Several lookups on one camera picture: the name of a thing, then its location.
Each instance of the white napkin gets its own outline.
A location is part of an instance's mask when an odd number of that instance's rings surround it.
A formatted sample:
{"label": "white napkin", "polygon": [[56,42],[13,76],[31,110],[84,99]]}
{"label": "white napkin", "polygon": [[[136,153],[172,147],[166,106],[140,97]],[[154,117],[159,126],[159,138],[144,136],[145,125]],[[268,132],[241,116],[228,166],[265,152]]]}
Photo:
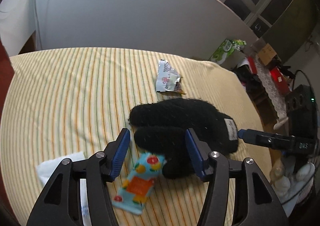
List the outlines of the white napkin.
{"label": "white napkin", "polygon": [[[59,163],[65,159],[70,158],[73,162],[84,160],[83,152],[72,153],[70,155],[61,156],[53,160],[48,160],[42,162],[40,165],[36,167],[36,171],[40,181],[43,186],[47,183],[50,176],[57,168]],[[81,211],[82,211],[82,219],[84,226],[91,226],[89,207],[88,207],[88,198],[87,198],[87,183],[85,179],[80,179],[80,199],[81,199]]]}

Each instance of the orange label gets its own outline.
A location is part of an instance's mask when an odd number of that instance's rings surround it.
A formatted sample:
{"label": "orange label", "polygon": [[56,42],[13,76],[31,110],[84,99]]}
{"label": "orange label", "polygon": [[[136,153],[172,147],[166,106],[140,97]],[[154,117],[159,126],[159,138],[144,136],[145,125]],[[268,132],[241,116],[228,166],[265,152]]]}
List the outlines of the orange label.
{"label": "orange label", "polygon": [[140,196],[146,196],[150,187],[152,187],[152,181],[146,181],[140,177],[134,176],[130,181],[126,191]]}

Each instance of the blue rubber tip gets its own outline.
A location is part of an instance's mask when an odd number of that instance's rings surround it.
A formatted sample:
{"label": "blue rubber tip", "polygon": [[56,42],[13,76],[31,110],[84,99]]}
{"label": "blue rubber tip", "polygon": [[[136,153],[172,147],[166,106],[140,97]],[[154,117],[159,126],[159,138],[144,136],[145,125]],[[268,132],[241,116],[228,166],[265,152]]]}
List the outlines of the blue rubber tip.
{"label": "blue rubber tip", "polygon": [[130,144],[130,131],[127,130],[124,136],[121,139],[119,147],[111,161],[112,169],[110,172],[110,177],[114,181],[120,174],[122,164],[124,162],[125,156],[127,154],[127,150]]}
{"label": "blue rubber tip", "polygon": [[246,132],[246,131],[247,131],[246,129],[240,129],[240,130],[238,131],[238,138],[243,139],[243,134],[244,134],[244,132]]}
{"label": "blue rubber tip", "polygon": [[189,130],[186,131],[186,146],[191,159],[193,169],[195,170],[196,175],[202,180],[205,177],[205,173],[203,170],[204,160]]}

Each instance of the candy wrapper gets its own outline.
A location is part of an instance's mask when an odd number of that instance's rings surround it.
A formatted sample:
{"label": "candy wrapper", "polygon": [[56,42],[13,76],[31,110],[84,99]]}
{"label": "candy wrapper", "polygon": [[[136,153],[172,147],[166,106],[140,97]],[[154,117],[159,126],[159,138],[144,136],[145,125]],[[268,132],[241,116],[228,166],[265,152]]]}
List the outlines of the candy wrapper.
{"label": "candy wrapper", "polygon": [[171,67],[168,61],[159,60],[158,77],[156,81],[156,91],[175,91],[185,94],[181,89],[181,76]]}
{"label": "candy wrapper", "polygon": [[117,195],[113,206],[140,215],[153,190],[157,176],[165,164],[164,156],[143,153],[134,166]]}
{"label": "candy wrapper", "polygon": [[214,54],[210,57],[210,61],[221,65],[227,57],[229,57],[235,50],[241,50],[247,43],[243,40],[228,40],[219,46]]}

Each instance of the torn foil wrapper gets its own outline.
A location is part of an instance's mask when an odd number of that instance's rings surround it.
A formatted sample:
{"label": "torn foil wrapper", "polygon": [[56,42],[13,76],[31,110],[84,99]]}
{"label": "torn foil wrapper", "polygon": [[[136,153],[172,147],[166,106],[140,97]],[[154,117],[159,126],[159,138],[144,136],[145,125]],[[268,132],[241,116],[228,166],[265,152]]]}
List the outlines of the torn foil wrapper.
{"label": "torn foil wrapper", "polygon": [[158,77],[156,81],[156,91],[175,91],[184,94],[181,89],[181,76],[171,67],[168,61],[159,60]]}

